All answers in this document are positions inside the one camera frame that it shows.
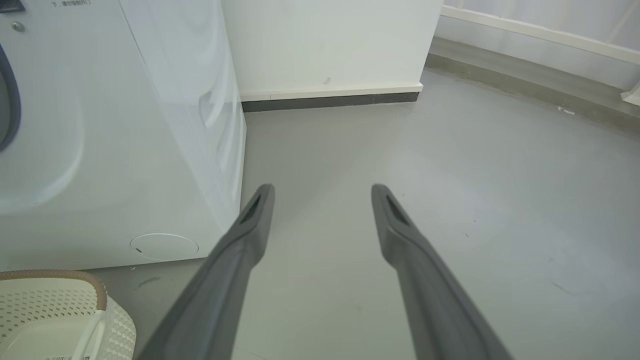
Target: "gray floor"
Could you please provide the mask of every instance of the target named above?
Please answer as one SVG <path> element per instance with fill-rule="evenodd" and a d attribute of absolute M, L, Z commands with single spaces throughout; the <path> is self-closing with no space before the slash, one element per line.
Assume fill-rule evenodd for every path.
<path fill-rule="evenodd" d="M 385 183 L 517 359 L 640 350 L 640 143 L 425 72 L 418 102 L 246 115 L 276 188 L 236 360 L 412 359 L 369 191 Z M 94 270 L 146 342 L 199 261 Z"/>

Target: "white washing machine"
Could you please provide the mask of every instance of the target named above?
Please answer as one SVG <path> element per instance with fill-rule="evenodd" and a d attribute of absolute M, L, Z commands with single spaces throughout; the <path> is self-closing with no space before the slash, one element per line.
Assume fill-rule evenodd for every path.
<path fill-rule="evenodd" d="M 0 7 L 0 271 L 208 255 L 246 131 L 220 0 Z"/>

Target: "white railing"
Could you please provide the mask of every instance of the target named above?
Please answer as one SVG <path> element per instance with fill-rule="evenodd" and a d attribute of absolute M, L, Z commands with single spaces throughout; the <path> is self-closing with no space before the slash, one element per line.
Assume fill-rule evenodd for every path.
<path fill-rule="evenodd" d="M 626 11 L 609 32 L 605 42 L 559 31 L 559 28 L 569 14 L 570 5 L 571 0 L 559 1 L 559 9 L 556 12 L 556 18 L 554 19 L 551 28 L 510 19 L 515 7 L 514 0 L 504 0 L 501 16 L 465 9 L 465 0 L 457 0 L 456 6 L 444 5 L 441 15 L 548 40 L 558 44 L 574 47 L 576 49 L 582 49 L 591 53 L 640 65 L 640 51 L 613 44 L 620 33 L 620 29 L 622 29 L 622 27 L 628 22 L 636 8 L 640 6 L 640 0 L 635 0 L 628 6 Z M 640 106 L 640 84 L 630 92 L 624 93 L 623 100 Z"/>

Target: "wall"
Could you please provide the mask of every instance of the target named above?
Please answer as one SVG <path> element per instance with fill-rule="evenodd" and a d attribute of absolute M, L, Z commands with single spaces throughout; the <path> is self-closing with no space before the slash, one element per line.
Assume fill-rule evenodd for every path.
<path fill-rule="evenodd" d="M 442 0 L 223 0 L 242 100 L 420 91 Z"/>
<path fill-rule="evenodd" d="M 465 0 L 462 7 L 640 51 L 639 0 Z M 459 6 L 457 0 L 446 5 Z M 621 26 L 620 20 L 628 18 Z M 507 54 L 623 90 L 640 81 L 640 65 L 459 19 L 441 17 L 435 36 Z"/>

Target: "laundry basket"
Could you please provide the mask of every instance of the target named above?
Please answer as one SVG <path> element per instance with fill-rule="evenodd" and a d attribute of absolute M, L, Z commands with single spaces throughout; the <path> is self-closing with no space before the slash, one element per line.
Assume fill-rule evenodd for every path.
<path fill-rule="evenodd" d="M 80 271 L 0 272 L 0 360 L 131 360 L 133 321 Z"/>

